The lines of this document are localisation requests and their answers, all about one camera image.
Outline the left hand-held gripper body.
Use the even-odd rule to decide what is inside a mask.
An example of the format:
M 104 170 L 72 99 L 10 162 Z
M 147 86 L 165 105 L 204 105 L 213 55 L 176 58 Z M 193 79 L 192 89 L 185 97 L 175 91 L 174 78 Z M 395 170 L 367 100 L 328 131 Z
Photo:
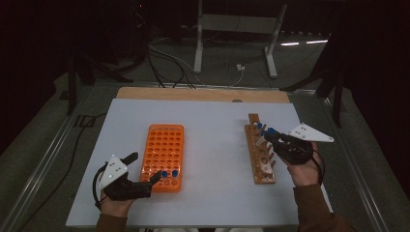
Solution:
M 102 190 L 111 200 L 125 201 L 129 199 L 151 196 L 152 186 L 149 181 L 133 182 L 128 178 L 128 164 L 112 155 L 100 168 L 102 175 L 97 175 L 97 189 Z

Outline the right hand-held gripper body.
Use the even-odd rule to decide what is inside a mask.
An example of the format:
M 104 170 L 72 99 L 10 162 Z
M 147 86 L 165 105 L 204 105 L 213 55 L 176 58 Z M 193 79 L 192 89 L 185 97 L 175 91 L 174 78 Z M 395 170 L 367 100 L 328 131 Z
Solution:
M 288 133 L 278 132 L 277 154 L 292 165 L 305 164 L 313 158 L 313 142 L 332 143 L 335 140 L 328 134 L 307 124 L 300 124 Z

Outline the wooden test tube rack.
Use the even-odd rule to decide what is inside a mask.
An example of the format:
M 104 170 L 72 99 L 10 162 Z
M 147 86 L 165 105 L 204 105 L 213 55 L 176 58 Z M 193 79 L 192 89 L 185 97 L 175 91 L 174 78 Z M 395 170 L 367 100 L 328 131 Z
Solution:
M 249 114 L 249 122 L 245 125 L 245 133 L 249 147 L 249 158 L 253 174 L 253 180 L 256 185 L 272 185 L 276 182 L 274 174 L 275 161 L 274 154 L 271 152 L 271 146 L 264 142 L 257 146 L 256 141 L 260 133 L 265 130 L 263 125 L 261 129 L 256 127 L 260 123 L 259 116 L 256 113 Z

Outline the orange plastic test tube rack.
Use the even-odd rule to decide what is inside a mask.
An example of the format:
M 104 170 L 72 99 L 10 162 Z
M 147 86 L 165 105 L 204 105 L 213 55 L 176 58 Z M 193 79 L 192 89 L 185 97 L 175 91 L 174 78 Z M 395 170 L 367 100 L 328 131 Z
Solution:
M 153 192 L 179 192 L 183 180 L 185 128 L 183 125 L 153 124 L 149 127 L 139 181 L 148 181 L 156 172 L 167 171 L 168 178 L 161 178 Z M 172 177 L 172 170 L 179 176 Z

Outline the person's left hand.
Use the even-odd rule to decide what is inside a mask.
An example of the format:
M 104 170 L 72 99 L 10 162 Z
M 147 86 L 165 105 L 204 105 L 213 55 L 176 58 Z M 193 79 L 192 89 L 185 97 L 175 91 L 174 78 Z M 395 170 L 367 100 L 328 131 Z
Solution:
M 111 200 L 103 191 L 101 192 L 101 213 L 118 218 L 126 218 L 134 203 L 134 199 L 125 201 Z

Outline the person's right hand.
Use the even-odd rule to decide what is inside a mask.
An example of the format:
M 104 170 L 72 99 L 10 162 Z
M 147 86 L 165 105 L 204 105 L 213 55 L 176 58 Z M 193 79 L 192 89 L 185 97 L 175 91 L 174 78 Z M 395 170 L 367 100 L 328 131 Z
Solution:
M 320 184 L 322 182 L 322 159 L 318 154 L 317 144 L 312 142 L 313 159 L 305 164 L 288 164 L 287 169 L 296 187 L 305 187 Z

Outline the white table mat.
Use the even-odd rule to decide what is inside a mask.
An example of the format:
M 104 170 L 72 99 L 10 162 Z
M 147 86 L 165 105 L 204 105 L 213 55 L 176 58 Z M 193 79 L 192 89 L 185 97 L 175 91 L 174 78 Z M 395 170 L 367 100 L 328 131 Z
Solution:
M 269 227 L 298 222 L 293 183 L 281 160 L 273 185 L 254 182 L 245 125 L 251 113 L 280 132 L 300 123 L 291 103 L 149 101 L 115 99 L 84 173 L 67 224 L 95 226 L 99 211 L 92 195 L 96 171 L 113 155 L 145 148 L 153 124 L 185 128 L 182 187 L 138 199 L 128 224 L 136 227 Z

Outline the black tripod stand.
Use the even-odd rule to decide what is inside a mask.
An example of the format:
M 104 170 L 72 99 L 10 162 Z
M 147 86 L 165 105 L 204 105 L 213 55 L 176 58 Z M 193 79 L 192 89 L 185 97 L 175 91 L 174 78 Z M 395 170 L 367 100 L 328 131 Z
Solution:
M 338 39 L 339 36 L 337 33 L 330 35 L 327 44 L 324 46 L 308 77 L 290 86 L 280 87 L 279 89 L 284 92 L 295 92 L 309 83 L 321 79 L 321 83 L 315 90 L 315 96 L 319 99 L 326 99 L 330 96 L 331 92 L 334 92 L 332 117 L 335 124 L 340 128 L 343 74 L 339 62 L 341 53 L 337 50 Z
M 96 78 L 93 74 L 93 69 L 107 74 L 116 81 L 131 83 L 130 79 L 121 76 L 119 73 L 110 70 L 103 63 L 91 58 L 90 56 L 79 53 L 71 54 L 68 58 L 68 90 L 66 99 L 69 106 L 67 114 L 71 115 L 77 105 L 77 84 L 76 80 L 79 78 L 85 85 L 93 85 Z

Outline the grey metal stand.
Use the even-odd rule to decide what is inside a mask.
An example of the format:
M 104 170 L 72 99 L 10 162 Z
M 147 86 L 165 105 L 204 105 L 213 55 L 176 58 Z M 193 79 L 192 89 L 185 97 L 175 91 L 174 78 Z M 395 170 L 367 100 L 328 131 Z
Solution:
M 270 34 L 271 41 L 264 47 L 265 60 L 269 77 L 276 78 L 278 71 L 274 60 L 274 48 L 278 34 L 287 10 L 286 4 L 281 4 L 275 17 L 233 15 L 233 14 L 204 14 L 203 0 L 198 0 L 197 9 L 197 37 L 193 62 L 193 72 L 201 73 L 203 58 L 202 33 L 206 31 L 241 32 L 255 34 Z

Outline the metal floor rail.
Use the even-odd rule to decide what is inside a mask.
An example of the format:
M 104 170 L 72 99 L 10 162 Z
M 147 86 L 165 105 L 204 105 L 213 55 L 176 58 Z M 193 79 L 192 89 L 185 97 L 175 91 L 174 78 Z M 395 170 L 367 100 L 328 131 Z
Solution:
M 0 232 L 18 228 L 91 91 L 79 90 L 72 113 L 52 97 L 0 157 Z
M 386 221 L 382 217 L 379 207 L 377 206 L 373 194 L 371 193 L 362 171 L 354 159 L 353 150 L 348 147 L 347 141 L 343 136 L 341 129 L 336 125 L 333 119 L 333 106 L 328 99 L 320 99 L 320 104 L 324 110 L 324 115 L 330 123 L 332 134 L 336 144 L 341 149 L 341 156 L 347 165 L 350 178 L 355 185 L 356 192 L 359 194 L 362 206 L 366 210 L 366 215 L 374 229 L 374 232 L 390 232 Z

